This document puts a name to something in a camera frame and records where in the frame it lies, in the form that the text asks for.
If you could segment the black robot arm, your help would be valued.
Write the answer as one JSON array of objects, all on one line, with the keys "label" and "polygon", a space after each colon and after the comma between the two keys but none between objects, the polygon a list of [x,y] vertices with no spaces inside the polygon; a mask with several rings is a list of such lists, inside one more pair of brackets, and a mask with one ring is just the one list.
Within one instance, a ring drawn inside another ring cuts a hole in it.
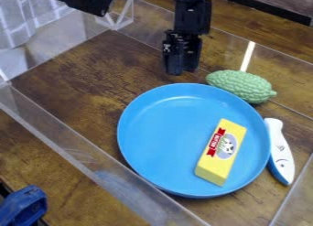
[{"label": "black robot arm", "polygon": [[[114,0],[57,0],[92,15],[105,16]],[[201,35],[211,31],[212,0],[175,0],[175,28],[165,31],[164,66],[171,75],[195,72],[203,52]]]}]

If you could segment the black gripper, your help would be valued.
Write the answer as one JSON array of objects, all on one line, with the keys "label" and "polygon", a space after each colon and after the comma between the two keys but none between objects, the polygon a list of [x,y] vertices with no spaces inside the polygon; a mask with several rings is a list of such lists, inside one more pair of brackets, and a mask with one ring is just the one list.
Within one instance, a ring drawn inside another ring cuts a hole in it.
[{"label": "black gripper", "polygon": [[181,75],[184,71],[185,46],[188,49],[187,71],[195,72],[199,68],[203,39],[209,33],[212,18],[212,0],[175,0],[176,19],[175,28],[165,31],[164,41],[164,65],[167,73]]}]

